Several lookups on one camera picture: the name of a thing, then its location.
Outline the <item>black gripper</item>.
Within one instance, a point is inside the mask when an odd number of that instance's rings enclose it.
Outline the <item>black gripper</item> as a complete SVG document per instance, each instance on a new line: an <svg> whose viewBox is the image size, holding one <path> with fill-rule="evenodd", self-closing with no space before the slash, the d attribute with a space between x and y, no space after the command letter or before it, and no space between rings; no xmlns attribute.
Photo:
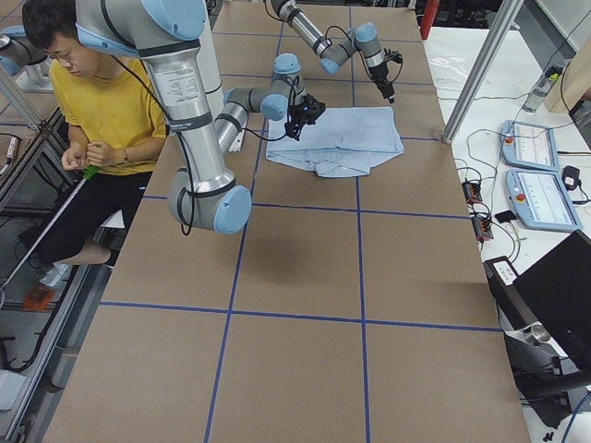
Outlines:
<svg viewBox="0 0 591 443"><path fill-rule="evenodd" d="M311 94L304 95L299 104L289 104L284 124L285 135L299 141L303 126L315 125L325 110L325 103L318 101Z"/></svg>
<svg viewBox="0 0 591 443"><path fill-rule="evenodd" d="M393 80L388 80L388 64L394 62L398 65L403 64L403 56L399 51L382 49L372 57L368 62L368 72L372 82L378 87L382 97L389 103L394 103Z"/></svg>

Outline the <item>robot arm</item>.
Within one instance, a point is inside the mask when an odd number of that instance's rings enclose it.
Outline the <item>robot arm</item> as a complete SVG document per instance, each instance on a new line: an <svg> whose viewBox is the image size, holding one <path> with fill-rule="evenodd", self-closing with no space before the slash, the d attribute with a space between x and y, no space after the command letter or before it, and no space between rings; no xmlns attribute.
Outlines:
<svg viewBox="0 0 591 443"><path fill-rule="evenodd" d="M285 134L299 138L325 105L307 93L294 54L273 62L266 88L228 92L213 114L199 72L200 38L209 32L202 1L78 1L80 43L92 50L138 58L146 67L155 99L180 142L185 166L175 174L167 198L183 225L236 233L247 223L251 195L226 167L224 156L245 129L251 113L285 122Z"/></svg>
<svg viewBox="0 0 591 443"><path fill-rule="evenodd" d="M394 79L388 78L388 64L402 66L404 60L399 52L382 47L373 23L350 30L331 25L321 31L296 1L271 1L271 9L278 20L286 23L311 48L327 74L335 74L345 62L360 54L369 80L385 100L394 103Z"/></svg>

